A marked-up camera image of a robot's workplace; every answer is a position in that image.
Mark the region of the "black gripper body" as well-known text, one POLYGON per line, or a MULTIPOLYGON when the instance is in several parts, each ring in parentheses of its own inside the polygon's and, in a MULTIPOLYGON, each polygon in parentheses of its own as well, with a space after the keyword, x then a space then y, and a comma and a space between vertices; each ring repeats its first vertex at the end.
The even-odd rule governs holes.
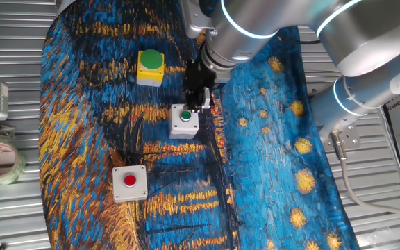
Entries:
POLYGON ((205 88, 212 88, 215 85, 216 73, 211 71, 202 61, 197 58, 195 61, 190 61, 185 69, 183 79, 183 92, 191 91, 192 95, 205 99, 205 88))

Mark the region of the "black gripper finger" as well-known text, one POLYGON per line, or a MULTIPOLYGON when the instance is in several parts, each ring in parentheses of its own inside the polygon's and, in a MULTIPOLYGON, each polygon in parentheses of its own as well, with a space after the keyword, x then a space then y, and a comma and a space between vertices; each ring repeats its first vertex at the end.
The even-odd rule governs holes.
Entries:
POLYGON ((191 91, 187 90, 184 91, 182 100, 184 101, 184 110, 192 110, 192 93, 191 91))
POLYGON ((202 109, 202 97, 191 95, 189 97, 189 110, 191 112, 199 112, 202 109))

